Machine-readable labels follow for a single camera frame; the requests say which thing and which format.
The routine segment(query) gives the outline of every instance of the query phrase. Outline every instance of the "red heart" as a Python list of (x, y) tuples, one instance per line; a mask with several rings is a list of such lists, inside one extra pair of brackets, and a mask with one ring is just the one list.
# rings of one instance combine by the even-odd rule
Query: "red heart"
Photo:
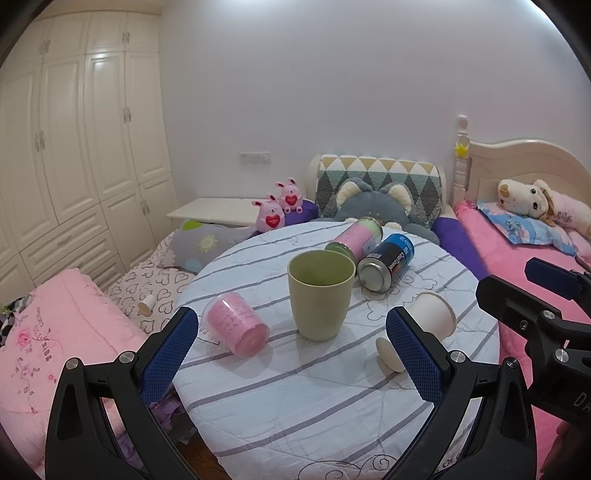
[(280, 220), (281, 219), (280, 219), (279, 215), (273, 215), (273, 216), (268, 215), (267, 218), (265, 218), (265, 222), (271, 228), (277, 228), (277, 225), (279, 225)]

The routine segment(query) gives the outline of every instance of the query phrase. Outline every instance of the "yellow star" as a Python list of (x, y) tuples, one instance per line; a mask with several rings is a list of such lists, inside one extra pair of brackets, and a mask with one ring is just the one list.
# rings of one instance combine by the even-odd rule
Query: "yellow star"
[(456, 157), (457, 158), (466, 158), (468, 155), (468, 147), (465, 145), (457, 144), (456, 145)]

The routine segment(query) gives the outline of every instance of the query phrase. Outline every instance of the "gray pillow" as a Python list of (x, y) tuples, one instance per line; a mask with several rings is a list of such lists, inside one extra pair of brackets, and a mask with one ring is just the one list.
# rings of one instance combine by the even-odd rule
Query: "gray pillow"
[(159, 267), (184, 268), (199, 273), (205, 265), (255, 231), (250, 227), (230, 228), (189, 220), (174, 233)]

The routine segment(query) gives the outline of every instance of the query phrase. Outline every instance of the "white tablecloth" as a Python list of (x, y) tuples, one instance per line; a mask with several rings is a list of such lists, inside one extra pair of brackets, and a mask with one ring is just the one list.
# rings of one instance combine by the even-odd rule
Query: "white tablecloth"
[[(307, 249), (324, 248), (348, 226), (311, 222), (247, 240), (204, 268), (177, 300), (201, 315), (211, 298), (237, 291), (271, 328), (268, 345), (249, 360), (197, 339), (174, 379), (193, 423), (233, 480), (383, 476), (433, 407), (406, 372), (396, 375), (378, 359), (375, 339), (388, 311), (421, 291), (440, 293), (456, 313), (448, 350), (498, 361), (497, 323), (476, 304), (476, 278), (413, 235), (415, 257), (388, 294), (356, 283), (340, 333), (324, 343), (302, 338), (291, 314), (287, 264)], [(470, 405), (442, 465), (459, 453), (477, 407)]]

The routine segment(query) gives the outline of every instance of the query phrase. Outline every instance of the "stuffed dog toy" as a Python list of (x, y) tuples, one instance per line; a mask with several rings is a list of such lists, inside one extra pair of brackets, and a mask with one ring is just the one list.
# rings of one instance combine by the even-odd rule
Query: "stuffed dog toy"
[(591, 239), (591, 209), (579, 200), (551, 190), (544, 180), (536, 180), (532, 185), (501, 180), (498, 195), (499, 203), (508, 212), (537, 218), (550, 226), (572, 228)]

